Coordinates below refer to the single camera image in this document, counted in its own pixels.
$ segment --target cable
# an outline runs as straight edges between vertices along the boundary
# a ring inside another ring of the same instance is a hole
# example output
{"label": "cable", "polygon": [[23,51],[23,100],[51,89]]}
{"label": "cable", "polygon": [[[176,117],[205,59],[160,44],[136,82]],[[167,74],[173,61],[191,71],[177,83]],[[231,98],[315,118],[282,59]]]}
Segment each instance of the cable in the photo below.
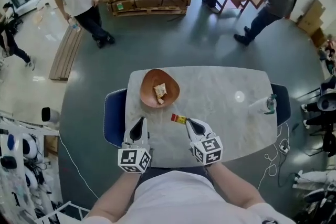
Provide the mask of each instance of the cable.
{"label": "cable", "polygon": [[[274,146],[274,148],[275,148],[275,150],[276,150],[276,155],[275,155],[275,157],[273,158],[273,159],[271,159],[270,157],[269,157],[269,155],[268,155],[268,153],[266,153],[264,156],[265,156],[265,159],[267,159],[267,160],[269,160],[269,166],[265,169],[265,171],[264,171],[264,175],[263,175],[263,177],[261,178],[261,180],[260,180],[260,182],[259,182],[259,185],[258,185],[258,190],[259,190],[259,188],[260,188],[260,185],[261,185],[261,182],[263,182],[263,180],[264,180],[264,178],[265,178],[265,176],[266,176],[266,172],[268,171],[268,175],[270,176],[270,177],[274,177],[274,176],[276,176],[277,175],[277,173],[278,173],[278,170],[277,170],[277,165],[276,164],[273,164],[272,162],[278,157],[278,155],[279,155],[279,151],[281,151],[280,150],[280,146],[282,145],[282,143],[284,142],[284,141],[286,141],[287,142],[287,144],[288,144],[288,151],[289,151],[289,126],[288,126],[288,124],[287,124],[287,122],[285,123],[286,124],[286,126],[287,126],[287,130],[288,130],[288,138],[286,139],[286,138],[284,138],[284,139],[282,139],[281,140],[281,142],[280,142],[280,144],[279,144],[279,147],[277,148],[276,147],[276,145],[275,145],[275,143],[273,144],[273,146]],[[282,132],[282,126],[280,126],[280,133],[277,135],[277,138],[281,135],[281,132]],[[270,170],[272,169],[272,168],[274,168],[275,169],[275,173],[274,174],[271,174],[270,173]]]}
{"label": "cable", "polygon": [[84,177],[83,177],[82,174],[80,173],[80,171],[79,171],[77,165],[75,164],[74,160],[72,159],[72,157],[71,157],[71,155],[70,155],[70,153],[69,153],[67,147],[65,146],[65,144],[64,144],[63,141],[62,141],[62,137],[61,137],[60,132],[58,132],[58,136],[59,136],[59,139],[60,139],[60,141],[61,141],[61,144],[62,144],[63,147],[66,149],[66,151],[67,151],[67,153],[68,153],[68,155],[69,155],[69,157],[70,157],[70,160],[72,161],[73,165],[74,165],[75,168],[77,169],[77,172],[78,172],[79,176],[84,180],[86,186],[87,186],[87,187],[89,188],[89,190],[93,193],[93,195],[95,195],[96,198],[99,199],[99,197],[98,197],[98,196],[95,194],[95,192],[89,187],[88,183],[85,181]]}

